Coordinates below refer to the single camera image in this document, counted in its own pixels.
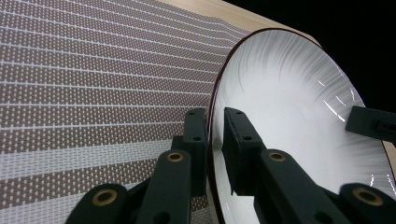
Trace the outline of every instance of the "black background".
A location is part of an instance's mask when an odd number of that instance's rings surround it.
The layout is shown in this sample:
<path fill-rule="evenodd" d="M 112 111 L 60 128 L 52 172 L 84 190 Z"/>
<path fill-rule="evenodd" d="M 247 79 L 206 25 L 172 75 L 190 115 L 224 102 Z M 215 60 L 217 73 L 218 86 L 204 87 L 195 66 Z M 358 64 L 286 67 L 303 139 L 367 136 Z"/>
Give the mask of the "black background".
<path fill-rule="evenodd" d="M 312 35 L 367 107 L 396 113 L 396 8 L 390 0 L 226 2 Z"/>

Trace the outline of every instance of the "white stripe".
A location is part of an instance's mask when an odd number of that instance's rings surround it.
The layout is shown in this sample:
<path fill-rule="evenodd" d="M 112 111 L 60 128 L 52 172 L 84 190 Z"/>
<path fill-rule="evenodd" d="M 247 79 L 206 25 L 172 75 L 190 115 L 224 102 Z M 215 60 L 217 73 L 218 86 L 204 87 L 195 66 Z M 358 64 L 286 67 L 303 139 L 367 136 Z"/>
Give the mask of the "white stripe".
<path fill-rule="evenodd" d="M 66 70 L 66 71 L 73 71 L 73 72 L 98 73 L 98 74 L 127 76 L 127 77 L 158 78 L 158 79 L 166 79 L 166 80 L 174 80 L 174 81 L 187 81 L 187 82 L 214 84 L 214 82 L 183 79 L 183 78 L 175 78 L 175 77 L 152 77 L 152 76 L 138 75 L 138 74 L 106 72 L 106 71 L 97 71 L 97 70 L 89 70 L 89 69 L 81 69 L 81 68 L 70 68 L 70 67 L 60 67 L 60 66 L 50 66 L 50 65 L 42 65 L 42 64 L 33 64 L 33 63 L 14 63 L 14 62 L 0 61 L 0 64 L 11 64 L 11 65 L 20 65 L 20 66 L 29 66 L 29 67 L 49 68 L 49 69 L 58 69 L 58 70 Z"/>
<path fill-rule="evenodd" d="M 213 223 L 209 207 L 205 207 L 195 212 L 191 212 L 191 224 L 203 224 L 203 223 L 205 224 Z"/>
<path fill-rule="evenodd" d="M 107 3 L 109 3 L 109 4 L 113 4 L 113 5 L 119 6 L 119 7 L 126 7 L 126 8 L 129 8 L 129 9 L 131 9 L 131 10 L 143 12 L 143 13 L 145 13 L 145 14 L 149 14 L 150 16 L 159 17 L 159 18 L 162 18 L 162 19 L 165 19 L 165 20 L 169 20 L 169 21 L 175 21 L 175 22 L 183 23 L 183 24 L 186 24 L 186 25 L 195 27 L 195 28 L 197 28 L 197 29 L 207 30 L 207 31 L 212 31 L 212 32 L 217 32 L 217 33 L 224 33 L 224 34 L 230 35 L 230 36 L 232 36 L 232 37 L 234 37 L 234 38 L 236 38 L 236 39 L 241 39 L 241 38 L 242 38 L 242 37 L 235 36 L 235 35 L 232 35 L 232 34 L 230 34 L 230 33 L 228 33 L 228 32 L 224 32 L 224 31 L 221 31 L 221 30 L 207 29 L 207 28 L 202 27 L 202 26 L 194 25 L 194 24 L 191 24 L 191 23 L 188 23 L 188 22 L 184 22 L 184 21 L 174 20 L 174 19 L 172 19 L 172 18 L 168 18 L 168 17 L 164 17 L 164 16 L 161 16 L 161 15 L 157 15 L 157 14 L 154 14 L 154 13 L 151 13 L 151 12 L 148 12 L 148 11 L 144 11 L 144 10 L 140 10 L 140 9 L 137 9 L 137 8 L 134 8 L 134 7 L 127 7 L 127 6 L 125 6 L 125 5 L 117 4 L 117 3 L 110 2 L 110 1 L 106 1 L 106 0 L 103 0 L 103 1 L 104 1 L 104 2 L 107 2 Z"/>
<path fill-rule="evenodd" d="M 0 46 L 7 46 L 7 47 L 12 47 L 12 48 L 18 48 L 18 49 L 35 49 L 35 50 L 41 50 L 41 51 L 46 51 L 46 52 L 54 52 L 54 53 L 62 53 L 62 54 L 68 54 L 68 55 L 76 55 L 76 56 L 82 56 L 82 57 L 89 57 L 89 58 L 97 58 L 97 59 L 111 60 L 111 61 L 116 61 L 116 62 L 141 63 L 141 64 L 147 64 L 147 65 L 152 65 L 152 66 L 160 66 L 160 67 L 168 67 L 168 68 L 182 69 L 182 70 L 188 70 L 188 71 L 194 71 L 194 72 L 202 72 L 202 73 L 217 74 L 217 72 L 211 72 L 211 71 L 206 71 L 206 70 L 199 70 L 199 69 L 194 69 L 194 68 L 177 67 L 177 66 L 173 66 L 173 65 L 160 64 L 160 63 L 144 63 L 144 62 L 138 62 L 138 61 L 134 61 L 134 60 L 126 60 L 126 59 L 118 59 L 118 58 L 108 58 L 108 57 L 104 57 L 104 56 L 97 56 L 97 55 L 90 55 L 90 54 L 82 54 L 82 53 L 74 53 L 74 52 L 61 51 L 61 50 L 55 50 L 55 49 L 40 49 L 40 48 L 34 48 L 34 47 L 28 47 L 28 46 L 21 46 L 21 45 L 13 45 L 13 44 L 5 44 L 5 43 L 0 43 Z"/>
<path fill-rule="evenodd" d="M 0 84 L 15 85 L 15 86 L 41 86 L 41 87 L 75 88 L 75 89 L 105 90 L 105 91 L 147 91 L 147 92 L 159 92 L 159 93 L 175 93 L 175 94 L 191 94 L 191 95 L 207 95 L 207 96 L 211 95 L 210 93 L 202 93 L 202 92 L 155 91 L 155 90 L 138 90 L 138 89 L 125 89 L 125 88 L 113 88 L 113 87 L 73 86 L 73 85 L 64 85 L 64 84 L 29 83 L 29 82 L 0 81 Z"/>
<path fill-rule="evenodd" d="M 206 106 L 201 105 L 57 105 L 57 104 L 12 104 L 5 103 L 0 104 L 0 106 L 48 106 L 48 107 L 137 107 L 137 108 L 206 108 Z"/>
<path fill-rule="evenodd" d="M 199 35 L 199 36 L 203 36 L 203 37 L 206 37 L 206 38 L 209 38 L 209 39 L 225 40 L 225 41 L 229 41 L 229 42 L 231 42 L 233 44 L 236 44 L 236 42 L 232 41 L 231 39 L 218 38 L 218 37 L 213 37 L 213 36 L 209 36 L 209 35 L 201 35 L 199 33 L 191 32 L 191 31 L 187 31 L 187 30 L 183 30 L 183 29 L 178 29 L 176 27 L 160 24 L 160 23 L 154 22 L 154 21 L 143 20 L 143 19 L 140 19 L 140 18 L 137 18 L 137 17 L 121 14 L 121 13 L 118 13 L 118 12 L 115 12 L 115 11 L 110 11 L 110 10 L 106 10 L 106 9 L 99 8 L 99 7 L 93 7 L 93 6 L 89 6 L 89 5 L 85 5 L 85 4 L 81 4 L 81 3 L 77 3 L 77 2 L 72 2 L 72 1 L 69 1 L 69 0 L 64 0 L 64 1 L 72 3 L 72 4 L 77 4 L 79 6 L 84 6 L 84 7 L 89 7 L 89 8 L 101 10 L 101 11 L 108 12 L 108 13 L 111 13 L 111 14 L 114 14 L 114 15 L 118 15 L 118 16 L 122 16 L 122 17 L 126 17 L 126 18 L 131 18 L 131 19 L 134 19 L 134 20 L 137 20 L 137 21 L 146 21 L 146 22 L 151 23 L 151 24 L 160 25 L 160 26 L 163 26 L 163 27 L 166 27 L 166 28 L 169 28 L 169 29 L 178 30 L 178 31 L 181 31 L 181 32 L 184 32 L 184 33 L 189 33 L 189 34 L 193 34 L 193 35 Z"/>
<path fill-rule="evenodd" d="M 172 140 L 0 154 L 0 180 L 157 159 Z"/>
<path fill-rule="evenodd" d="M 0 131 L 11 130 L 36 130 L 36 129 L 66 129 L 66 128 L 95 128 L 95 127 L 112 127 L 112 126 L 138 126 L 138 125 L 163 125 L 163 124 L 182 124 L 184 121 L 173 122 L 147 122 L 147 123 L 102 123 L 102 124 L 72 124 L 72 125 L 54 125 L 54 126 L 21 126 L 21 127 L 0 127 Z"/>
<path fill-rule="evenodd" d="M 225 24 L 222 24 L 222 23 L 212 22 L 212 21 L 203 21 L 203 20 L 199 20 L 199 19 L 197 19 L 197 18 L 189 17 L 189 16 L 187 16 L 187 15 L 184 15 L 184 14 L 181 14 L 181 13 L 177 13 L 177 12 L 175 12 L 175 11 L 167 10 L 167 9 L 165 9 L 165 8 L 155 7 L 155 6 L 153 6 L 153 5 L 144 3 L 144 2 L 142 2 L 142 1 L 135 1 L 135 0 L 133 0 L 133 2 L 142 4 L 142 5 L 145 5 L 145 6 L 149 6 L 149 7 L 154 7 L 154 8 L 157 8 L 157 9 L 159 9 L 159 10 L 167 11 L 167 12 L 170 12 L 170 13 L 172 13 L 172 14 L 176 14 L 176 15 L 181 16 L 181 17 L 186 17 L 186 18 L 189 18 L 189 19 L 192 19 L 192 20 L 195 20 L 195 21 L 200 21 L 200 22 L 204 22 L 204 23 L 207 23 L 207 24 L 221 25 L 221 26 L 223 26 L 224 28 L 226 28 L 226 29 L 228 29 L 228 30 L 234 31 L 234 32 L 236 32 L 236 33 L 238 33 L 238 34 L 241 34 L 241 35 L 246 35 L 246 34 L 241 33 L 241 32 L 239 32 L 239 31 L 237 31 L 237 30 L 235 30 L 235 29 L 232 29 L 231 27 L 229 27 L 230 25 L 225 25 Z"/>
<path fill-rule="evenodd" d="M 106 47 L 111 47 L 111 48 L 116 48 L 116 49 L 128 49 L 128 50 L 133 50 L 133 51 L 137 51 L 137 52 L 157 54 L 157 55 L 161 55 L 161 56 L 165 56 L 165 57 L 172 57 L 172 58 L 178 58 L 178 59 L 191 60 L 191 61 L 200 62 L 200 63 L 213 63 L 213 62 L 204 61 L 204 60 L 200 60 L 200 59 L 187 58 L 187 57 L 171 55 L 171 54 L 165 54 L 165 53 L 160 53 L 160 52 L 155 52 L 155 51 L 148 51 L 148 50 L 144 50 L 144 49 L 125 48 L 123 46 L 110 45 L 110 44 L 93 42 L 93 41 L 83 40 L 83 39 L 75 39 L 73 37 L 65 37 L 65 36 L 60 36 L 60 35 L 50 35 L 50 34 L 39 33 L 39 32 L 35 32 L 35 31 L 27 31 L 27 30 L 15 29 L 15 28 L 8 28 L 6 26 L 0 26 L 0 28 L 5 29 L 5 30 L 13 30 L 13 31 L 17 31 L 17 32 L 24 32 L 26 34 L 43 35 L 43 36 L 67 39 L 67 40 L 83 42 L 83 43 L 88 43 L 88 44 L 93 44 L 93 45 L 106 46 Z"/>
<path fill-rule="evenodd" d="M 138 183 L 128 184 L 124 187 L 130 189 L 137 184 Z M 83 196 L 84 193 L 80 193 L 38 203 L 28 203 L 2 209 L 0 210 L 0 223 L 65 223 L 70 213 Z"/>
<path fill-rule="evenodd" d="M 176 36 L 176 35 L 167 35 L 165 33 L 160 33 L 160 32 L 156 32 L 156 31 L 150 31 L 150 30 L 146 30 L 146 29 L 142 29 L 142 28 L 138 28 L 138 27 L 134 27 L 134 26 L 129 26 L 129 25 L 117 23 L 117 22 L 114 22 L 114 21 L 105 21 L 105 20 L 97 19 L 97 18 L 90 17 L 90 16 L 80 15 L 80 14 L 77 14 L 77 13 L 74 13 L 74 12 L 62 11 L 62 10 L 60 10 L 58 8 L 40 6 L 39 4 L 23 2 L 23 1 L 20 1 L 20 0 L 15 0 L 15 1 L 27 4 L 27 5 L 33 5 L 35 7 L 43 7 L 43 8 L 49 9 L 49 10 L 54 10 L 54 11 L 58 11 L 58 12 L 62 12 L 62 13 L 67 13 L 67 14 L 71 14 L 71 15 L 74 15 L 74 16 L 82 17 L 82 18 L 87 18 L 87 19 L 90 19 L 90 20 L 106 22 L 106 23 L 110 23 L 112 25 L 118 25 L 118 26 L 127 27 L 127 28 L 131 28 L 131 29 L 134 29 L 134 30 L 138 30 L 138 31 L 148 32 L 148 33 L 152 33 L 152 34 L 155 34 L 155 35 L 164 35 L 164 36 L 172 37 L 172 38 L 175 38 L 175 39 L 185 40 L 185 41 L 189 41 L 189 42 L 192 42 L 192 43 L 207 45 L 207 46 L 210 46 L 210 47 L 215 47 L 215 48 L 220 48 L 220 49 L 231 49 L 230 47 L 211 45 L 211 44 L 207 44 L 207 43 L 204 43 L 204 42 L 199 42 L 199 41 L 196 41 L 196 40 L 183 38 L 183 37 Z"/>
<path fill-rule="evenodd" d="M 95 30 L 95 29 L 91 29 L 91 28 L 87 28 L 87 27 L 81 27 L 81 26 L 76 26 L 76 25 L 72 25 L 72 24 L 68 24 L 68 23 L 63 23 L 63 22 L 59 22 L 59 21 L 50 21 L 50 20 L 46 20 L 46 19 L 35 18 L 35 17 L 32 17 L 32 16 L 25 16 L 23 14 L 16 14 L 16 13 L 13 13 L 13 12 L 7 12 L 7 11 L 3 11 L 3 10 L 0 10 L 0 12 L 4 13 L 4 14 L 9 14 L 9 15 L 12 15 L 12 16 L 19 16 L 19 17 L 23 17 L 23 18 L 28 18 L 28 19 L 31 19 L 31 20 L 45 21 L 45 22 L 50 22 L 50 23 L 54 23 L 54 24 L 70 26 L 70 27 L 73 27 L 73 28 L 76 28 L 76 29 L 80 29 L 80 30 L 88 30 L 88 31 L 96 32 L 96 33 L 106 34 L 106 35 L 115 35 L 115 36 L 119 36 L 119 37 L 123 37 L 123 38 L 129 38 L 129 39 L 133 39 L 133 40 L 140 40 L 140 41 L 145 41 L 145 42 L 158 44 L 158 45 L 165 45 L 165 46 L 168 46 L 168 47 L 173 47 L 173 48 L 178 48 L 178 49 L 185 49 L 185 50 L 190 50 L 190 51 L 200 52 L 200 53 L 206 53 L 206 54 L 211 54 L 211 55 L 216 55 L 216 56 L 221 56 L 221 57 L 227 56 L 226 54 L 224 55 L 224 54 L 217 54 L 217 53 L 212 53 L 212 52 L 208 52 L 208 51 L 204 51 L 204 50 L 189 49 L 189 48 L 185 48 L 185 47 L 182 47 L 182 46 L 166 44 L 166 43 L 162 43 L 162 42 L 142 39 L 142 38 L 128 36 L 128 35 L 114 34 L 114 33 L 110 33 L 110 32 L 107 32 L 107 31 L 100 31 L 100 30 Z"/>

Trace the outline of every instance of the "dotted fabric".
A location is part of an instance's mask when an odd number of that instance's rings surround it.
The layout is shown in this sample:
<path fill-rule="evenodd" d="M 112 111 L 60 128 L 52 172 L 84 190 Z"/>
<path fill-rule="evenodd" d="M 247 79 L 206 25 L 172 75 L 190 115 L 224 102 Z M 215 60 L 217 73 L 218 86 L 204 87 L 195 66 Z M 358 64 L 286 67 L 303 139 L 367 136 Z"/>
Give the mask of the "dotted fabric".
<path fill-rule="evenodd" d="M 94 186 L 148 178 L 246 35 L 155 1 L 0 1 L 0 223 L 64 223 Z M 193 223 L 208 211 L 192 200 Z"/>

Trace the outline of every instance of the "wooden edge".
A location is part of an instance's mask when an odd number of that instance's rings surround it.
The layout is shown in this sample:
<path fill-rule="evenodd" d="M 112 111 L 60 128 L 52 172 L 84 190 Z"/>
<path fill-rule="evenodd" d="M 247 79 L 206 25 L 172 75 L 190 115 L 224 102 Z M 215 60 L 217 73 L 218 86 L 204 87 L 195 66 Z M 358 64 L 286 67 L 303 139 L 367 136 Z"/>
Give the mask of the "wooden edge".
<path fill-rule="evenodd" d="M 319 45 L 311 35 L 295 30 L 289 26 L 272 21 L 263 16 L 247 11 L 221 0 L 157 0 L 165 4 L 182 8 L 202 16 L 218 18 L 227 23 L 254 32 L 264 28 L 283 28 L 304 35 Z"/>

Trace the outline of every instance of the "white plate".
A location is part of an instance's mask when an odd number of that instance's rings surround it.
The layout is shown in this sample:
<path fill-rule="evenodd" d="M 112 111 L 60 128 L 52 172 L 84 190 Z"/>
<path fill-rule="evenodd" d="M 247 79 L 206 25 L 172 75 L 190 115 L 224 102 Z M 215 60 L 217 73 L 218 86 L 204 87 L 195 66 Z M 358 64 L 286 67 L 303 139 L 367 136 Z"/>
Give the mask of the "white plate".
<path fill-rule="evenodd" d="M 226 223 L 258 219 L 252 197 L 231 196 L 221 153 L 225 106 L 244 111 L 267 148 L 288 152 L 318 185 L 338 193 L 343 184 L 359 182 L 395 197 L 382 142 L 345 131 L 351 107 L 364 106 L 363 101 L 346 74 L 310 40 L 286 30 L 258 31 L 233 49 L 217 84 L 211 140 Z"/>

